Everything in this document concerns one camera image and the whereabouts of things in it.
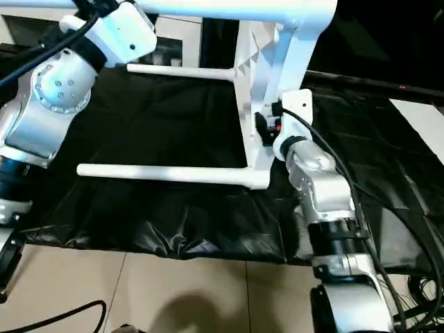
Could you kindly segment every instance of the black plastic sheet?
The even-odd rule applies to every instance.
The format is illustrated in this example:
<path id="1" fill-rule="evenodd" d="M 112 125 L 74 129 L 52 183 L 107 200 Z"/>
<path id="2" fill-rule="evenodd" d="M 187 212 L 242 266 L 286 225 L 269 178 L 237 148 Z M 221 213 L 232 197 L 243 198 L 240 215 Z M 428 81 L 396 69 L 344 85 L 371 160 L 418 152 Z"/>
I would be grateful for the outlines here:
<path id="1" fill-rule="evenodd" d="M 314 125 L 357 182 L 432 243 L 442 229 L 444 166 L 388 99 L 314 88 Z M 30 214 L 28 242 L 163 257 L 304 264 L 309 249 L 283 163 L 265 191 L 243 187 L 82 178 L 79 163 L 244 167 L 232 84 L 105 70 L 71 125 Z M 427 270 L 408 230 L 380 203 L 361 202 L 385 267 Z"/>

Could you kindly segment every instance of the beige floor tile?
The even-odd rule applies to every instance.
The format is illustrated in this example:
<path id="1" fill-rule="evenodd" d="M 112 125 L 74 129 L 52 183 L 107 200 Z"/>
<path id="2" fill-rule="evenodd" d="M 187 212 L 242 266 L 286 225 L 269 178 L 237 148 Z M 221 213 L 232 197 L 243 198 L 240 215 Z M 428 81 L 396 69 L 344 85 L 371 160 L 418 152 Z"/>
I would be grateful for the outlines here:
<path id="1" fill-rule="evenodd" d="M 109 306 L 125 253 L 25 246 L 7 303 L 0 305 L 0 331 L 42 321 L 104 300 Z M 98 307 L 36 333 L 91 333 Z"/>
<path id="2" fill-rule="evenodd" d="M 311 267 L 247 263 L 251 333 L 310 333 Z"/>
<path id="3" fill-rule="evenodd" d="M 127 254 L 105 332 L 248 333 L 244 262 Z"/>

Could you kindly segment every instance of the white robotic arm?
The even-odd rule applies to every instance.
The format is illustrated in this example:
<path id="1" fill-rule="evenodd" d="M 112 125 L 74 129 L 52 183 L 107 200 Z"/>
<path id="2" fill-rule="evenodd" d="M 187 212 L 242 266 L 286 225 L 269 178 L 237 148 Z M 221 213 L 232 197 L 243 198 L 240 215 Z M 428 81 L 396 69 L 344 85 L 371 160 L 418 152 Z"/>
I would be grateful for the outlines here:
<path id="1" fill-rule="evenodd" d="M 0 4 L 5 5 L 9 1 L 0 0 Z M 332 3 L 335 5 L 334 1 L 251 3 L 229 0 L 208 3 L 189 0 L 189 7 L 181 8 L 183 3 L 179 0 L 149 0 L 144 3 L 144 9 L 171 14 L 260 19 L 284 24 L 286 30 L 277 32 L 276 38 L 281 44 L 273 50 L 270 66 L 266 65 L 266 59 L 262 59 L 266 53 L 258 51 L 256 61 L 260 63 L 261 71 L 253 71 L 255 77 L 248 77 L 252 91 L 251 112 L 263 118 L 272 117 L 271 104 L 278 99 L 286 110 L 277 116 L 281 118 L 282 125 L 280 134 L 274 139 L 273 151 L 279 160 L 286 162 L 290 183 L 298 192 L 314 250 L 312 264 L 315 276 L 322 281 L 322 285 L 311 293 L 315 330 L 394 332 L 372 257 L 362 242 L 362 234 L 366 231 L 356 228 L 355 207 L 348 181 L 336 172 L 332 156 L 311 140 L 309 129 L 292 116 L 298 114 L 311 122 L 311 93 L 298 89 L 317 37 L 331 20 Z M 36 5 L 37 2 L 14 0 L 10 4 Z M 70 0 L 46 0 L 42 4 L 72 5 Z M 287 12 L 282 11 L 285 7 L 289 9 Z M 304 7 L 311 10 L 316 8 L 319 21 L 307 19 Z M 300 8 L 302 14 L 293 15 L 294 8 Z M 66 33 L 78 30 L 83 24 L 85 21 L 79 17 L 65 17 L 60 22 L 60 29 Z M 302 33 L 294 33 L 302 26 L 305 27 L 301 29 Z M 123 2 L 99 18 L 83 41 L 63 49 L 22 76 L 16 98 L 0 110 L 0 156 L 3 158 L 0 173 L 6 162 L 14 164 L 17 169 L 21 167 L 20 170 L 48 167 L 72 119 L 87 105 L 91 87 L 101 68 L 135 60 L 153 51 L 155 45 L 153 26 L 146 15 L 134 3 Z M 294 56 L 298 47 L 300 58 L 289 60 L 288 57 Z M 237 59 L 240 65 L 247 62 L 251 65 L 250 60 L 255 58 L 254 54 L 246 54 L 246 58 Z M 254 136 L 258 133 L 255 128 L 252 135 L 249 139 L 256 140 Z M 191 181 L 199 181 L 198 174 L 202 169 L 198 171 Z M 161 172 L 161 169 L 156 169 L 155 173 L 150 172 L 149 177 L 145 178 L 156 178 Z M 220 174 L 220 178 L 221 182 L 230 182 L 229 176 Z M 253 178 L 247 178 L 247 183 L 253 184 Z M 267 181 L 261 183 L 261 186 L 267 185 Z M 29 198 L 14 200 L 0 197 L 0 210 L 3 212 L 0 221 L 9 221 L 17 214 L 25 214 L 31 204 Z M 11 229 L 0 229 L 0 275 L 5 257 L 14 257 L 14 253 L 10 255 L 11 246 L 12 252 L 16 249 L 16 244 L 10 238 L 11 232 Z"/>
<path id="2" fill-rule="evenodd" d="M 16 97 L 0 109 L 0 303 L 6 300 L 2 289 L 23 245 L 10 226 L 31 208 L 33 179 L 57 155 L 72 120 L 87 106 L 100 70 L 155 49 L 154 26 L 135 3 L 103 2 L 111 3 L 110 12 L 79 40 L 20 77 Z M 63 37 L 85 24 L 66 16 L 60 30 L 52 32 Z"/>

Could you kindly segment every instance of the white frame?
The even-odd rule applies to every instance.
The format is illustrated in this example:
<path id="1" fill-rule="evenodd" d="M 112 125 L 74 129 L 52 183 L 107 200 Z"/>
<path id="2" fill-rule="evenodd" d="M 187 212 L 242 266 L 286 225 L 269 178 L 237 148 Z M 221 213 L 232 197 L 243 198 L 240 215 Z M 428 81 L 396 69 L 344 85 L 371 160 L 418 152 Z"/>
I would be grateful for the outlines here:
<path id="1" fill-rule="evenodd" d="M 271 104 L 298 90 L 319 35 L 330 24 L 336 0 L 139 0 L 146 12 L 240 20 L 236 59 L 229 71 L 128 65 L 129 71 L 230 80 L 236 91 L 244 147 L 251 170 L 268 171 L 274 160 L 255 129 L 255 114 L 271 114 Z M 0 7 L 75 8 L 71 0 L 0 0 Z"/>

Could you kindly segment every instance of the white metal tube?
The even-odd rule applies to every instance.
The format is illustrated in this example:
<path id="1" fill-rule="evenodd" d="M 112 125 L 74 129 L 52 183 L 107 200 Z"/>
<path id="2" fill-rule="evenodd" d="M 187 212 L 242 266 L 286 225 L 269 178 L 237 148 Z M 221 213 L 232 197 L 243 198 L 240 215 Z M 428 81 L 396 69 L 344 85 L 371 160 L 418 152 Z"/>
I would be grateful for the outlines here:
<path id="1" fill-rule="evenodd" d="M 308 12 L 328 13 L 336 0 L 139 0 L 146 12 L 170 15 L 280 22 L 296 27 Z M 0 7 L 75 8 L 72 0 L 0 0 Z"/>
<path id="2" fill-rule="evenodd" d="M 146 73 L 168 76 L 184 76 L 188 78 L 208 78 L 213 80 L 234 80 L 234 69 L 213 69 L 193 67 L 170 67 L 128 64 L 126 69 L 134 73 Z"/>
<path id="3" fill-rule="evenodd" d="M 242 185 L 250 189 L 266 189 L 270 182 L 270 171 L 251 168 L 79 164 L 77 166 L 77 174 L 90 177 Z"/>

